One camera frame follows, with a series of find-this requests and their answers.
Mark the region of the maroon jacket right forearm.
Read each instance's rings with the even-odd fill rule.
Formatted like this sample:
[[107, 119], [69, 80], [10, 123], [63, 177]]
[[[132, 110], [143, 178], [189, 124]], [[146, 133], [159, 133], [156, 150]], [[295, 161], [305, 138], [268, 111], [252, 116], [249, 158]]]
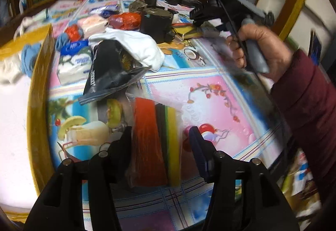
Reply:
[[335, 86], [298, 50], [271, 95], [305, 153], [325, 203], [335, 191]]

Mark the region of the person's right hand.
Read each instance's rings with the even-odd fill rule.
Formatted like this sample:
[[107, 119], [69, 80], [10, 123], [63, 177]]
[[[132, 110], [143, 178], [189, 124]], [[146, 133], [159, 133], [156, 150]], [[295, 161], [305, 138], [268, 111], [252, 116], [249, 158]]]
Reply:
[[260, 46], [261, 52], [269, 67], [269, 73], [264, 74], [266, 78], [277, 82], [286, 72], [291, 64], [293, 53], [279, 39], [279, 37], [267, 27], [255, 24], [243, 25], [238, 31], [238, 37], [229, 36], [227, 44], [232, 51], [232, 58], [238, 68], [246, 68], [247, 59], [238, 40], [255, 40]]

